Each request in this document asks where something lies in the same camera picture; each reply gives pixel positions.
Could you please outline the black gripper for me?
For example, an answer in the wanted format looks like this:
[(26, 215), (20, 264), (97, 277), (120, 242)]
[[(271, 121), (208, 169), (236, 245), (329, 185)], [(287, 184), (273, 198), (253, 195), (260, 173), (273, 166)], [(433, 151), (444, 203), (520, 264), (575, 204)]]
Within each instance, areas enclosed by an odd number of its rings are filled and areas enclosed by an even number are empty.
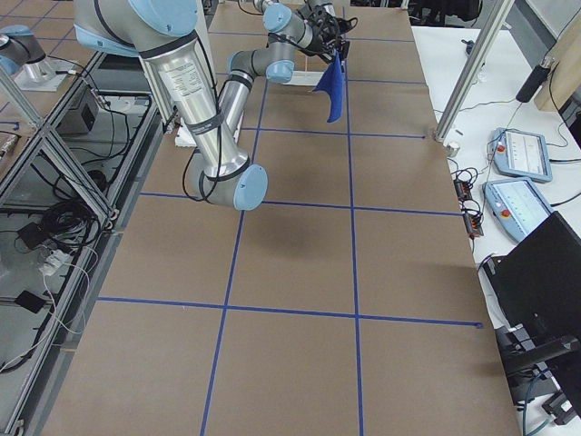
[(314, 35), (312, 37), (312, 54), (321, 59), (345, 58), (345, 38), (342, 35)]
[(339, 40), (345, 30), (344, 19), (331, 14), (326, 5), (311, 5), (308, 23), (314, 41)]

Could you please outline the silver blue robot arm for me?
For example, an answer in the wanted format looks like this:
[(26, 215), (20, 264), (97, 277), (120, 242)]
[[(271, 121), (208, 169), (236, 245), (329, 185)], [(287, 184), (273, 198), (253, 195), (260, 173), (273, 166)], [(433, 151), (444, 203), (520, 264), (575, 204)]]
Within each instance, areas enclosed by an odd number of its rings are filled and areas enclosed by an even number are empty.
[(272, 34), (284, 35), (296, 44), (326, 44), (341, 35), (341, 24), (331, 1), (304, 1), (287, 5), (282, 1), (238, 1), (245, 13), (260, 15), (263, 26)]
[(350, 47), (345, 35), (358, 22), (338, 17), (331, 1), (308, 1), (297, 10), (278, 1), (257, 1), (254, 7), (268, 33), (267, 44), (233, 54), (219, 87), (197, 30), (204, 22), (197, 2), (74, 2), (78, 42), (138, 59), (163, 120), (181, 117), (194, 143), (182, 176), (184, 193), (194, 201), (238, 211), (258, 207), (268, 189), (266, 170), (234, 139), (255, 79), (286, 84), (297, 52), (317, 56), (328, 67), (316, 88), (330, 98), (328, 120), (336, 122), (343, 105), (341, 64)]

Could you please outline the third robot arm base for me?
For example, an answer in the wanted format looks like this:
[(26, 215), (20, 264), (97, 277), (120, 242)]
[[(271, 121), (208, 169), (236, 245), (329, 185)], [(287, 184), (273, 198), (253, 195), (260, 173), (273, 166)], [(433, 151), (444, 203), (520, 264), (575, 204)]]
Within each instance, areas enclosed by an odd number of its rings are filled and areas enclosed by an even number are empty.
[(23, 91), (56, 92), (67, 73), (58, 74), (32, 30), (26, 25), (1, 29), (1, 67)]

